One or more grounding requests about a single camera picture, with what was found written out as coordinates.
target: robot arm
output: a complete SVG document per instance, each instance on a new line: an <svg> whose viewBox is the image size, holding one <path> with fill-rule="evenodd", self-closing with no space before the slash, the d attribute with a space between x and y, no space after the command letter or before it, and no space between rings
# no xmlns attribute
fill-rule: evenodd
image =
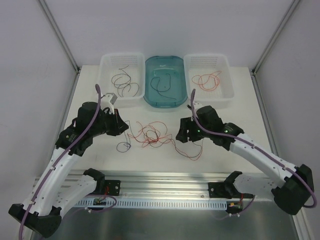
<svg viewBox="0 0 320 240"><path fill-rule="evenodd" d="M96 102L82 104L77 118L60 133L50 162L30 195L23 203L13 204L9 209L11 216L45 238L50 237L58 229L64 215L83 197L91 193L98 195L105 193L105 175L90 168L73 186L58 194L74 164L93 144L94 137L102 134L118 136L129 128L121 119L118 110L113 108L117 96L107 93L103 97L106 97L105 102L108 106L103 110L101 108L98 110ZM96 112L92 125L85 132Z"/></svg>
<svg viewBox="0 0 320 240"><path fill-rule="evenodd" d="M214 144L248 160L270 178L251 177L235 171L224 181L224 188L214 189L214 193L228 199L238 193L258 195L274 200L278 207L288 214L297 214L311 196L310 191L298 178L314 191L310 168L304 164L297 167L264 150L240 127L233 123L223 123L211 106L200 107L197 104L197 107L199 109L196 112L192 109L196 119L187 117L180 120L180 129L176 136L178 141L185 143L209 138Z"/></svg>

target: white plastic bin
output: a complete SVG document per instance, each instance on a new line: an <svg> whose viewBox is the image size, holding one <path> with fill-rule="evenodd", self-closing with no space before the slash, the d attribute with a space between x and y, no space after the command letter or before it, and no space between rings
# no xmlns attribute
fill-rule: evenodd
<svg viewBox="0 0 320 240"><path fill-rule="evenodd" d="M215 108L226 107L234 98L230 67L224 55L188 54L183 61L189 98L195 89L195 101Z"/></svg>
<svg viewBox="0 0 320 240"><path fill-rule="evenodd" d="M132 107L145 95L145 57L142 53L103 55L97 83L101 94L115 93L115 107Z"/></svg>

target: perforated metal strip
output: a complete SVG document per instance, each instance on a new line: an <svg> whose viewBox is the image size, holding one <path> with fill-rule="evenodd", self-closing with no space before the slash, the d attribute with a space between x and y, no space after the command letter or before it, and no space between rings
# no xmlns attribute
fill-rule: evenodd
<svg viewBox="0 0 320 240"><path fill-rule="evenodd" d="M94 198L86 197L79 201L74 207L83 208L107 208L110 207L114 201L112 199L105 199L102 201L105 205L94 205ZM197 210L226 210L226 201L214 200L170 200L170 199L119 199L115 208L128 209L197 209Z"/></svg>

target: grey floor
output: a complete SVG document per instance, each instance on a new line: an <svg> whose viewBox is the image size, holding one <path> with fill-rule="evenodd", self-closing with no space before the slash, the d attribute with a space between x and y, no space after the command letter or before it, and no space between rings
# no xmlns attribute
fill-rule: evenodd
<svg viewBox="0 0 320 240"><path fill-rule="evenodd" d="M293 218L274 203L255 202L240 217L224 211L115 208L78 211L49 240L298 240ZM40 239L35 234L32 240Z"/></svg>

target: white wall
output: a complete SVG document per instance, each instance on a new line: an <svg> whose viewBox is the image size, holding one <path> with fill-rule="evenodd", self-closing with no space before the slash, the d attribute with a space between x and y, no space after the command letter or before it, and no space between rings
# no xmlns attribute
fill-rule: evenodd
<svg viewBox="0 0 320 240"><path fill-rule="evenodd" d="M257 75L280 155L313 171L320 198L320 1L303 0ZM315 239L320 206L307 209Z"/></svg>
<svg viewBox="0 0 320 240"><path fill-rule="evenodd" d="M0 239L48 162L75 71L36 0L0 3Z"/></svg>
<svg viewBox="0 0 320 240"><path fill-rule="evenodd" d="M253 68L292 0L47 0L75 60L223 53Z"/></svg>

